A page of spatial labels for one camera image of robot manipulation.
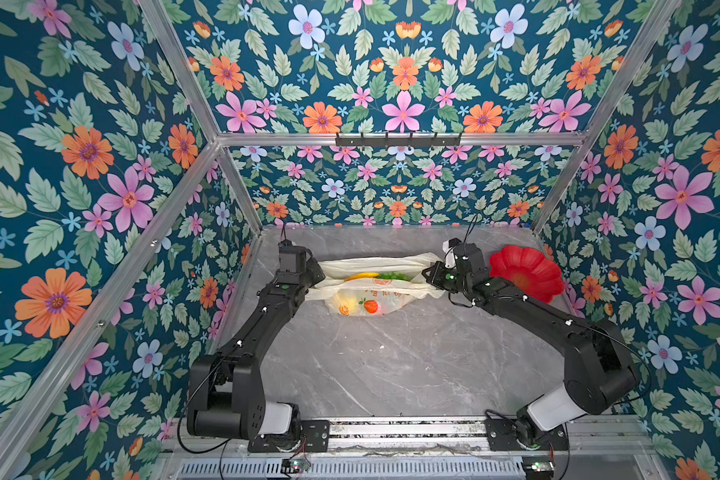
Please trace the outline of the yellow printed plastic bag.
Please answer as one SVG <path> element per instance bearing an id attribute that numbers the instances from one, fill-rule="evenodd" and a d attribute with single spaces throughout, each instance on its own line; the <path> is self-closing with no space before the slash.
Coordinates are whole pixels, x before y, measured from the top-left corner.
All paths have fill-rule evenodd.
<path id="1" fill-rule="evenodd" d="M 388 315 L 413 301 L 427 297 L 439 298 L 444 292 L 429 285 L 422 271 L 439 257 L 423 253 L 406 257 L 362 257 L 326 260 L 319 264 L 326 278 L 311 287 L 307 301 L 322 302 L 330 312 L 345 317 L 378 317 Z M 362 272 L 400 272 L 411 277 L 409 282 L 360 279 L 345 282 Z"/>

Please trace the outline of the red flower-shaped plate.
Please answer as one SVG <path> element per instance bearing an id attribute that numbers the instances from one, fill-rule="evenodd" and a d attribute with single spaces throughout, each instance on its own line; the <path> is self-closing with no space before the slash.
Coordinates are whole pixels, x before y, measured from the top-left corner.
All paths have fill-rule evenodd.
<path id="1" fill-rule="evenodd" d="M 540 250 L 505 246 L 489 258 L 491 275 L 509 281 L 525 294 L 550 304 L 565 290 L 561 268 Z"/>

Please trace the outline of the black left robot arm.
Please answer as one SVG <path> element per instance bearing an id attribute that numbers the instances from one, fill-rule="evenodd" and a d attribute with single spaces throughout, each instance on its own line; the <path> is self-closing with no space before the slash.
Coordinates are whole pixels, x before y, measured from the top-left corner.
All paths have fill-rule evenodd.
<path id="1" fill-rule="evenodd" d="M 299 407 L 266 398 L 261 363 L 325 274 L 311 250 L 289 240 L 279 243 L 278 259 L 273 278 L 235 336 L 215 353 L 198 357 L 190 369 L 184 424 L 192 436 L 262 439 L 283 451 L 302 442 Z"/>

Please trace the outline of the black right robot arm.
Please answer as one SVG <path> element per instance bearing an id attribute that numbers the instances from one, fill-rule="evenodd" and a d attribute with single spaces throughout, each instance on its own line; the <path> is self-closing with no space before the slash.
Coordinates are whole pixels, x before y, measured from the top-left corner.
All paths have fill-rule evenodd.
<path id="1" fill-rule="evenodd" d="M 535 447 L 557 427 L 599 415 L 638 387 L 639 369 L 618 327 L 552 306 L 564 292 L 562 271 L 543 252 L 506 246 L 486 257 L 476 244 L 452 239 L 445 260 L 422 275 L 439 290 L 463 295 L 466 307 L 516 324 L 562 355 L 562 383 L 516 414 L 520 445 Z"/>

